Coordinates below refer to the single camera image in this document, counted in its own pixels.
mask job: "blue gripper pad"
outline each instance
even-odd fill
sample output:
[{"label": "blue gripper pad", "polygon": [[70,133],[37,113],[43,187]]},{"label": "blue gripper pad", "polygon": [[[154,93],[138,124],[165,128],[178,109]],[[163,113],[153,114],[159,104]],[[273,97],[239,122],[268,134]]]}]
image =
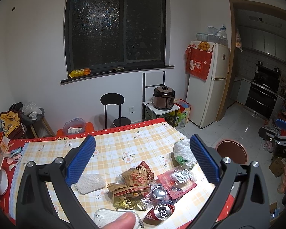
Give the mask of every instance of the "blue gripper pad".
[{"label": "blue gripper pad", "polygon": [[277,120],[275,121],[275,124],[276,124],[279,128],[282,128],[282,129],[286,130],[286,121],[277,119]]},{"label": "blue gripper pad", "polygon": [[190,149],[208,182],[217,185],[220,182],[219,166],[196,135],[193,135],[190,139]]},{"label": "blue gripper pad", "polygon": [[67,168],[66,183],[69,187],[73,183],[77,183],[82,175],[87,163],[95,151],[95,138],[91,135],[80,145],[81,149],[77,152],[71,163]]}]

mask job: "rice cooker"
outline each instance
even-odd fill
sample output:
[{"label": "rice cooker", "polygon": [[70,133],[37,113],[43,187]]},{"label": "rice cooker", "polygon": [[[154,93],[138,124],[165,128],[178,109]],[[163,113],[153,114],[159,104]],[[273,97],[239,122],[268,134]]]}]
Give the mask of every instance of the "rice cooker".
[{"label": "rice cooker", "polygon": [[159,110],[170,110],[174,106],[175,91],[165,85],[154,90],[154,107]]}]

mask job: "tiled floor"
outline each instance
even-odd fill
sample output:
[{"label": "tiled floor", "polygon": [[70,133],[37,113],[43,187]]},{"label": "tiled floor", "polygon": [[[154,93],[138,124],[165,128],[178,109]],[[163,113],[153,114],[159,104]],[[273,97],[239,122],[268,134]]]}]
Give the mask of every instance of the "tiled floor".
[{"label": "tiled floor", "polygon": [[[248,154],[248,163],[256,160],[260,163],[269,195],[269,204],[278,202],[282,207],[281,201],[284,194],[277,192],[277,187],[281,183],[281,177],[276,178],[269,169],[272,154],[264,151],[262,139],[258,135],[258,129],[262,127],[264,120],[253,116],[251,112],[243,108],[239,103],[235,103],[226,111],[224,118],[215,121],[204,129],[199,129],[190,121],[179,131],[187,137],[197,133],[207,146],[215,148],[216,144],[222,139],[233,139],[240,142]],[[235,196],[238,185],[232,190]]]}]

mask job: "cooker lid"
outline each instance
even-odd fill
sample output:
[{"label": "cooker lid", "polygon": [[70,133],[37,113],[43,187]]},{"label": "cooker lid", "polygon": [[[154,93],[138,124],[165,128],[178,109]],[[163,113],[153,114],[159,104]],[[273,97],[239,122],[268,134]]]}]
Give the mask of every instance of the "cooker lid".
[{"label": "cooker lid", "polygon": [[165,85],[155,88],[154,95],[162,96],[162,95],[175,95],[175,91]]}]

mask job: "finger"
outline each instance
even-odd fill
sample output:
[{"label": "finger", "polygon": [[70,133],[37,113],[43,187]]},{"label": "finger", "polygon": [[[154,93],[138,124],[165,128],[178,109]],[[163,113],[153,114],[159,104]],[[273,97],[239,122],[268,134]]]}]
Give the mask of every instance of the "finger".
[{"label": "finger", "polygon": [[127,212],[114,222],[105,225],[103,229],[133,229],[135,223],[136,216],[131,212]]}]

